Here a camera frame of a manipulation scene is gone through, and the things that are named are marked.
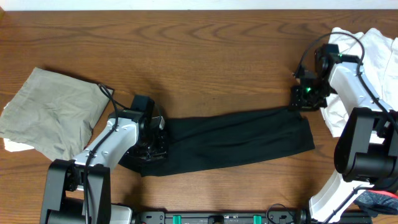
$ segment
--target folded gray cloth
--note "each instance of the folded gray cloth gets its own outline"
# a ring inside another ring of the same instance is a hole
[[[108,101],[94,83],[35,68],[2,112],[0,137],[69,160],[87,145]]]

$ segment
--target white cloth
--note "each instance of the white cloth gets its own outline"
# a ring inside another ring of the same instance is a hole
[[[87,145],[108,98],[94,83],[35,68],[0,117],[6,149],[72,159]]]
[[[338,27],[332,32],[345,32],[352,34]],[[366,34],[359,32],[353,34],[365,48],[364,70],[368,80],[372,83],[375,91],[394,110],[398,110],[398,38],[392,40],[384,37],[375,28],[367,31]],[[351,37],[333,34],[329,39],[330,44],[338,44],[343,54],[361,56],[360,45]],[[336,94],[326,98],[327,108],[321,108],[323,119],[333,137],[340,137],[347,123],[349,115],[345,110],[343,102]]]

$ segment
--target green strip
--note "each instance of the green strip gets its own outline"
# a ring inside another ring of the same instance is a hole
[[[261,216],[260,215],[253,216],[253,224],[261,224]]]
[[[173,215],[173,224],[181,224],[181,216]]]

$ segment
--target wooden table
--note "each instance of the wooden table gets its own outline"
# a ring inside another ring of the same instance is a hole
[[[376,27],[396,37],[397,18],[398,11],[7,12],[0,24],[0,106],[34,67],[105,83],[126,104],[131,94],[149,95],[173,118],[283,106],[295,83],[292,71],[313,39],[334,27]],[[108,107],[104,115],[110,112]],[[319,111],[303,115],[313,151],[168,177],[140,178],[118,166],[111,176],[112,201],[168,211],[305,206],[333,172],[337,139]],[[1,148],[0,223],[36,223],[51,161],[35,150]]]

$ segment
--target black fabric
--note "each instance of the black fabric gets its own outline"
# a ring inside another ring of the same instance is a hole
[[[356,198],[354,203],[373,218],[378,214],[398,215],[398,199],[387,195],[365,191]]]
[[[166,128],[170,136],[168,159],[133,169],[141,176],[239,166],[315,148],[308,121],[286,108],[168,119]]]

